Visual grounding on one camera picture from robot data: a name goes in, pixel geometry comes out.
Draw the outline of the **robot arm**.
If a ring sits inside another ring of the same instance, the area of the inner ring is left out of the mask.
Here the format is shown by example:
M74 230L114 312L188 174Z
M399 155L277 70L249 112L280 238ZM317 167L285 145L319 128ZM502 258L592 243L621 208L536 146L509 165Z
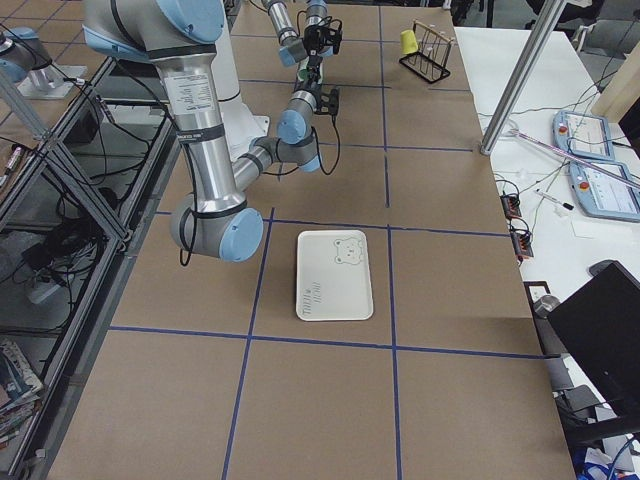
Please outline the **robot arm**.
M327 16L327 3L322 0L306 2L305 29L302 33L295 30L284 1L262 0L261 4L274 27L282 64L285 67L291 67L307 58L307 49L303 44L304 35L312 26L319 24Z
M114 59L150 63L166 92L175 130L190 170L192 193L171 217L171 235L188 255L241 262L257 250L261 214L245 191L275 162L303 171L321 165L312 117L321 107L322 49L313 34L327 12L323 1L307 4L299 35L282 1L264 7L286 66L306 67L269 137L243 103L228 22L220 1L87 1L87 45Z

